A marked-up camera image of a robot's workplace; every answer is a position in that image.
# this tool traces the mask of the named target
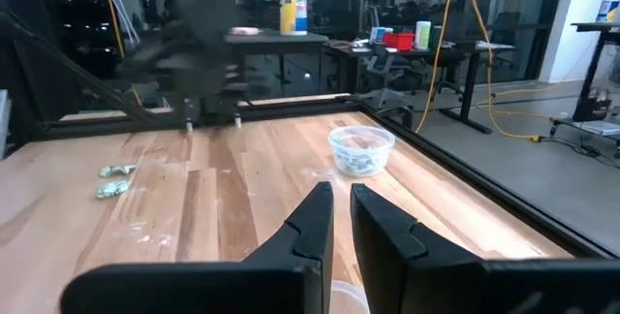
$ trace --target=red object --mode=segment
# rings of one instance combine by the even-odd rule
[[[414,33],[386,33],[384,43],[386,47],[394,47],[399,51],[409,51],[414,48]]]

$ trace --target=wooden table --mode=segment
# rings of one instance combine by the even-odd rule
[[[363,182],[485,258],[570,257],[406,143],[383,173],[333,165],[327,134],[373,122],[340,113],[199,129],[33,142],[0,163],[0,313],[51,313],[76,274],[123,262],[242,260],[319,181],[335,200],[333,278],[361,287],[349,191]],[[101,167],[138,164],[131,189],[94,199]]]

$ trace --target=black metal frame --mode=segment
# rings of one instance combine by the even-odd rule
[[[295,101],[266,105],[241,106],[242,121],[262,121],[287,117],[331,114],[346,111],[360,111],[411,147],[435,161],[458,178],[483,193],[494,203],[521,219],[559,246],[577,257],[617,258],[618,255],[586,235],[566,225],[563,221],[528,202],[489,176],[446,152],[431,141],[415,134],[393,118],[384,117],[364,104],[347,98],[336,97],[327,100]],[[42,128],[36,140],[58,140],[76,137],[110,135],[127,132],[157,131],[178,128],[166,114],[157,114],[161,122],[146,124],[126,116],[73,120],[48,123]],[[203,116],[199,126],[224,126],[233,123],[216,123],[216,118]]]

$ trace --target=green crumpled wrapper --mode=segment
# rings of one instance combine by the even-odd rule
[[[121,180],[102,184],[97,189],[97,199],[107,199],[119,196],[129,189],[129,181]]]
[[[110,177],[113,174],[129,174],[136,168],[136,165],[125,165],[120,167],[104,167],[99,172],[101,177]]]

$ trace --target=clear plastic bowl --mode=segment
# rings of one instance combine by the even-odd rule
[[[335,129],[328,139],[336,167],[356,177],[380,173],[396,141],[385,129],[361,125]]]
[[[332,281],[329,314],[370,314],[366,294],[349,283]]]

